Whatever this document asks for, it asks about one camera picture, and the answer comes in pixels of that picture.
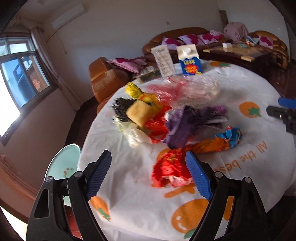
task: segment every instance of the white tablecloth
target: white tablecloth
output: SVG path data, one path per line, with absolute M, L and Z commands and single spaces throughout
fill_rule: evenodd
M 269 211 L 296 180 L 293 136 L 285 131 L 281 120 L 266 113 L 268 105 L 278 106 L 279 94 L 265 79 L 242 67 L 218 68 L 209 62 L 203 65 L 204 74 L 215 76 L 221 83 L 220 97 L 212 106 L 226 107 L 228 122 L 224 127 L 240 127 L 243 139 L 236 148 L 198 157 L 229 178 L 251 177 L 265 210 Z M 175 68 L 180 73 L 179 64 Z M 144 89 L 160 82 L 153 80 L 139 87 Z M 129 98 L 125 87 L 114 94 L 95 118 L 78 164 L 78 169 L 84 170 L 105 149 L 112 154 L 112 165 L 97 195 L 97 206 L 91 206 L 96 220 L 110 241 L 183 240 L 196 228 L 206 202 L 196 187 L 170 195 L 176 189 L 151 186 L 152 167 L 167 145 L 142 144 L 137 149 L 130 148 L 112 122 L 111 105 L 119 97 Z M 223 235 L 226 225 L 224 218 L 217 237 Z

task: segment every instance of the white cap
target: white cap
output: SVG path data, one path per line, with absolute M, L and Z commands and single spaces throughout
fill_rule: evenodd
M 184 55 L 189 55 L 190 53 L 191 53 L 191 48 L 183 48 L 183 53 L 184 53 Z

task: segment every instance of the pink floral pillow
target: pink floral pillow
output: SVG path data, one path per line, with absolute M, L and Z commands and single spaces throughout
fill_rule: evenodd
M 126 69 L 130 72 L 138 74 L 139 71 L 143 68 L 142 66 L 136 64 L 134 59 L 126 59 L 126 58 L 114 58 L 107 61 L 109 64 L 113 64 L 119 66 L 123 69 Z
M 223 33 L 215 31 L 215 30 L 210 30 L 210 34 L 213 36 L 214 39 L 218 40 L 218 39 L 222 39 L 224 38 Z
M 198 45 L 204 45 L 203 41 L 201 41 L 195 34 L 188 34 L 180 36 L 179 39 L 181 39 L 185 44 L 195 44 Z
M 210 34 L 201 34 L 198 35 L 198 37 L 204 42 L 204 44 L 212 44 L 212 43 L 218 43 L 216 39 Z
M 147 63 L 145 62 L 146 59 L 144 58 L 134 58 L 134 59 L 131 59 L 135 64 L 139 65 L 139 66 L 144 66 L 144 65 L 147 65 Z
M 274 48 L 274 41 L 272 38 L 259 36 L 259 45 L 273 49 Z
M 168 49 L 171 49 L 171 50 L 177 50 L 177 46 L 181 46 L 184 44 L 185 43 L 183 41 L 176 40 L 176 39 L 168 39 L 165 37 L 163 37 L 163 41 L 161 42 L 161 45 L 167 45 Z

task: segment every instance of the yellow sponge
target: yellow sponge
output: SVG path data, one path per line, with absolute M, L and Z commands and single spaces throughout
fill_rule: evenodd
M 128 108 L 126 115 L 134 123 L 143 127 L 145 123 L 152 118 L 153 110 L 151 106 L 144 101 L 137 100 Z

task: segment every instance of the brown leather sofa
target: brown leather sofa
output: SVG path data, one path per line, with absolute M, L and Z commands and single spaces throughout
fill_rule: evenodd
M 289 66 L 289 54 L 287 52 L 286 44 L 281 41 L 277 36 L 267 31 L 255 31 L 253 33 L 248 34 L 251 38 L 258 38 L 258 36 L 265 36 L 268 38 L 272 38 L 274 42 L 274 48 L 269 49 L 267 47 L 263 47 L 267 50 L 271 51 L 271 62 L 275 63 L 276 65 L 280 66 L 282 69 L 287 69 Z
M 112 69 L 106 61 L 108 59 L 100 57 L 89 65 L 91 88 L 94 97 L 99 102 L 97 113 L 119 88 L 125 86 L 131 80 L 125 71 Z
M 182 35 L 187 35 L 187 34 L 199 35 L 199 34 L 206 34 L 208 32 L 209 32 L 208 30 L 206 30 L 204 28 L 200 28 L 200 27 L 180 28 L 180 29 L 167 31 L 167 32 L 161 33 L 161 34 L 155 36 L 153 39 L 151 39 L 149 41 L 149 43 L 144 45 L 142 51 L 143 51 L 143 54 L 145 55 L 145 58 L 148 61 L 155 62 L 154 56 L 151 53 L 151 48 L 156 47 L 158 45 L 161 45 L 163 37 L 178 39 Z M 200 58 L 202 58 L 202 55 L 203 55 L 202 50 L 203 49 L 216 47 L 216 46 L 221 45 L 221 43 L 230 42 L 231 40 L 223 38 L 223 39 L 220 39 L 218 41 L 219 41 L 219 43 L 212 43 L 212 44 L 208 44 L 208 45 L 199 45 L 199 46 L 197 46 L 197 51 L 198 51 L 198 53 L 200 55 Z M 176 50 L 169 50 L 169 51 L 170 51 L 170 54 L 172 56 L 173 62 L 177 63 L 178 62 L 177 51 Z

